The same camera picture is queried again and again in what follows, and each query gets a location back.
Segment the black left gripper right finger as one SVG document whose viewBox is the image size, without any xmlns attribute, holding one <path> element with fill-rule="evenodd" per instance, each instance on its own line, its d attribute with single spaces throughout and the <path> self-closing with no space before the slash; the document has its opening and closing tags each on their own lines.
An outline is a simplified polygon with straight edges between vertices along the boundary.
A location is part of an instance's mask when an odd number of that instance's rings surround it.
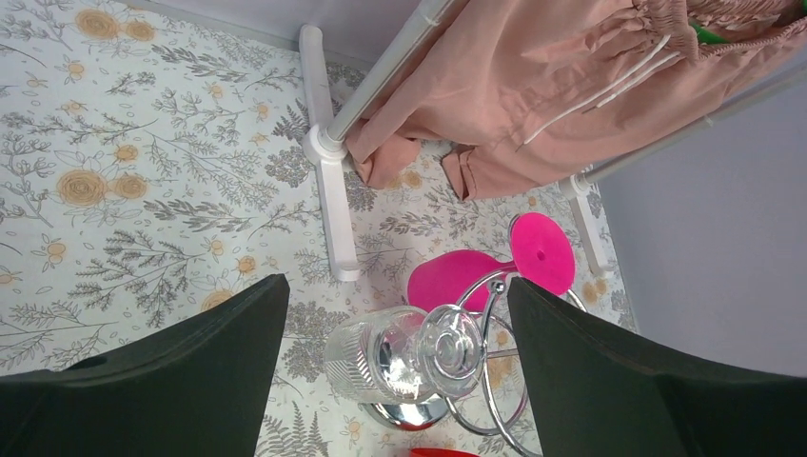
<svg viewBox="0 0 807 457">
<path fill-rule="evenodd" d="M 546 456 L 802 456 L 806 381 L 655 343 L 516 278 L 507 293 Z"/>
</svg>

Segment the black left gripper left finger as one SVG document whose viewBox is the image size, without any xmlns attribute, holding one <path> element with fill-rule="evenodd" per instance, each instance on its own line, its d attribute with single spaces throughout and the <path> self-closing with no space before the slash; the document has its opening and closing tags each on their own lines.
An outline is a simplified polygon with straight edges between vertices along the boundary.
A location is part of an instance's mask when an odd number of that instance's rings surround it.
<svg viewBox="0 0 807 457">
<path fill-rule="evenodd" d="M 1 380 L 5 456 L 250 456 L 289 304 L 282 274 L 61 371 Z"/>
</svg>

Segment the red plastic wine glass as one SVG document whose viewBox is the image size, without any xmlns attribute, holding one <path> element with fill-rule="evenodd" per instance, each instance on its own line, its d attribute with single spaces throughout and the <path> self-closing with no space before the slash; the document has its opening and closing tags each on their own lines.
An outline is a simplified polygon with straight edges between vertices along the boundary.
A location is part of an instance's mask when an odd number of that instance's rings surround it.
<svg viewBox="0 0 807 457">
<path fill-rule="evenodd" d="M 451 448 L 415 447 L 408 452 L 409 457 L 479 457 L 477 454 Z"/>
</svg>

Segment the pink plastic wine glass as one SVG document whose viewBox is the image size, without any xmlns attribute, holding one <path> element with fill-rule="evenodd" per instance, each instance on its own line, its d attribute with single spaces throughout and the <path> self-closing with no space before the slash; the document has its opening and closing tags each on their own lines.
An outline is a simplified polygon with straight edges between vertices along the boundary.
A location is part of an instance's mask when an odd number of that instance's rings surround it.
<svg viewBox="0 0 807 457">
<path fill-rule="evenodd" d="M 576 274 L 575 256 L 562 228 L 550 217 L 528 212 L 516 216 L 509 228 L 512 259 L 496 260 L 480 250 L 459 249 L 418 265 L 406 289 L 408 303 L 430 311 L 457 304 L 466 291 L 493 272 L 518 273 L 556 294 L 569 290 Z"/>
</svg>

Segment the clear ribbed wine glass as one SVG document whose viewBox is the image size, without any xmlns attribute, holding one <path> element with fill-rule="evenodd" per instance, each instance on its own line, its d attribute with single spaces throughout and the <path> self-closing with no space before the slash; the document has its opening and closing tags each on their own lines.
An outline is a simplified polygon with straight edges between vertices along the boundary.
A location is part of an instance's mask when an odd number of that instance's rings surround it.
<svg viewBox="0 0 807 457">
<path fill-rule="evenodd" d="M 339 396 L 367 404 L 459 398 L 479 382 L 482 334 L 456 305 L 398 306 L 348 319 L 328 335 L 324 372 Z"/>
</svg>

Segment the white clothes rack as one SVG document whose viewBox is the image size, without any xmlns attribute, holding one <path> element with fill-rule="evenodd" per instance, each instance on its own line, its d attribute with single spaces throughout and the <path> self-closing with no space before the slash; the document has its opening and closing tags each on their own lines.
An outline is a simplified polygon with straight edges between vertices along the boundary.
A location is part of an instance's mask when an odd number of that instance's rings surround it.
<svg viewBox="0 0 807 457">
<path fill-rule="evenodd" d="M 355 170 L 357 168 L 347 149 L 347 135 L 358 125 L 368 109 L 382 99 L 404 70 L 434 44 L 443 28 L 452 22 L 466 2 L 468 1 L 422 1 L 340 109 L 332 106 L 322 31 L 309 24 L 300 29 L 298 44 L 309 118 L 309 129 L 302 148 L 316 170 L 330 270 L 337 280 L 351 282 L 359 277 L 359 263 L 344 183 L 344 162 L 350 161 Z M 783 65 L 784 63 L 753 85 L 727 98 L 715 111 L 656 142 L 595 162 L 553 183 L 572 197 L 577 197 L 582 189 L 634 159 L 667 147 L 687 130 L 715 120 L 724 112 L 760 97 L 776 85 L 791 83 L 805 74 L 805 69 L 787 71 L 783 69 Z"/>
</svg>

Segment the green clothes hanger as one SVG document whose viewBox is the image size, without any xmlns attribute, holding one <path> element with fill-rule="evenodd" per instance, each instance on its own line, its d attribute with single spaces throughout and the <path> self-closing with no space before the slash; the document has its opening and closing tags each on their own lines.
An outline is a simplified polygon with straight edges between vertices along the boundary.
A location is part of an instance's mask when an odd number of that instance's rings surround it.
<svg viewBox="0 0 807 457">
<path fill-rule="evenodd" d="M 688 25 L 695 32 L 699 44 L 707 46 L 717 46 L 730 44 L 731 41 L 719 34 L 708 30 L 697 22 L 689 22 Z"/>
</svg>

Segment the pink drawstring shorts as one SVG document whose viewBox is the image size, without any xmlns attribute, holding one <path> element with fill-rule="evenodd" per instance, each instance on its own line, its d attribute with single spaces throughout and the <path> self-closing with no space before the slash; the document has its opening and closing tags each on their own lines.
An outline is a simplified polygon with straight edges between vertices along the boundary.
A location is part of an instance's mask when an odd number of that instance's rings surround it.
<svg viewBox="0 0 807 457">
<path fill-rule="evenodd" d="M 447 140 L 460 199 L 515 195 L 687 126 L 805 44 L 802 1 L 468 1 L 346 145 L 375 189 Z"/>
</svg>

